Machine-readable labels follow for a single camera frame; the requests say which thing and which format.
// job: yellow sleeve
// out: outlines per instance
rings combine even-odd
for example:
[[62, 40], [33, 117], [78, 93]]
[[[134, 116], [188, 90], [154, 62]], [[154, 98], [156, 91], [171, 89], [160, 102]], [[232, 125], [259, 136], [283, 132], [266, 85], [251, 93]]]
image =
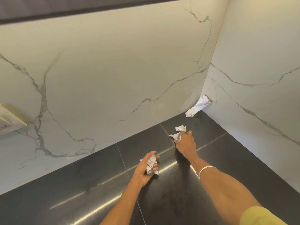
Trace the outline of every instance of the yellow sleeve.
[[254, 206], [248, 208], [241, 216], [240, 225], [287, 225], [273, 215], [268, 209]]

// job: bracelet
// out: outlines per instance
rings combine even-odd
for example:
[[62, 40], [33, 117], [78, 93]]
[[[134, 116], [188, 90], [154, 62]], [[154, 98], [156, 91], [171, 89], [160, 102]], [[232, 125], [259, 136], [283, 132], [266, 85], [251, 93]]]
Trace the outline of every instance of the bracelet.
[[214, 166], [205, 166], [205, 167], [202, 168], [202, 169], [200, 170], [200, 172], [199, 172], [199, 175], [198, 175], [199, 179], [200, 179], [200, 174], [201, 174], [201, 172], [202, 172], [205, 168], [208, 168], [208, 167], [216, 168], [216, 167], [214, 167]]

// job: white marble wall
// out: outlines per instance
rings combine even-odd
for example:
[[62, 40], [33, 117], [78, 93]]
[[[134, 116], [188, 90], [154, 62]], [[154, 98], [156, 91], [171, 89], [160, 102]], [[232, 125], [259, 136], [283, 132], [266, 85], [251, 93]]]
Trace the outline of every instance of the white marble wall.
[[229, 0], [181, 0], [0, 26], [0, 193], [190, 108]]
[[205, 112], [300, 192], [300, 2], [230, 0]]

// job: crumpled paper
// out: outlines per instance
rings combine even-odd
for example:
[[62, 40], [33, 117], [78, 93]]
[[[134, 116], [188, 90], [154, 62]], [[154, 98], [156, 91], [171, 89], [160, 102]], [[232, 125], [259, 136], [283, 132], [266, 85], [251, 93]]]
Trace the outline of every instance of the crumpled paper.
[[[187, 127], [184, 126], [184, 125], [181, 125], [181, 126], [175, 127], [175, 130], [176, 130], [176, 131], [179, 131], [179, 133], [180, 133], [180, 132], [186, 132], [186, 131], [187, 131]], [[171, 134], [171, 135], [169, 135], [169, 136], [173, 137], [174, 140], [180, 141], [180, 140], [181, 140], [181, 136], [178, 136], [179, 133]]]
[[158, 174], [158, 171], [157, 170], [153, 170], [153, 166], [154, 164], [156, 164], [157, 161], [156, 161], [156, 156], [155, 155], [152, 155], [149, 159], [148, 159], [148, 162], [147, 162], [147, 167], [146, 167], [146, 171], [147, 171], [147, 174], [150, 175], [152, 173], [154, 174]]
[[191, 109], [189, 109], [185, 115], [186, 117], [194, 117], [194, 115], [202, 110], [203, 108], [205, 108], [206, 106], [208, 106], [209, 104], [211, 104], [211, 102], [209, 101], [209, 99], [207, 98], [206, 95], [203, 95], [200, 97], [200, 99], [198, 100], [198, 102], [196, 103], [195, 106], [193, 106]]

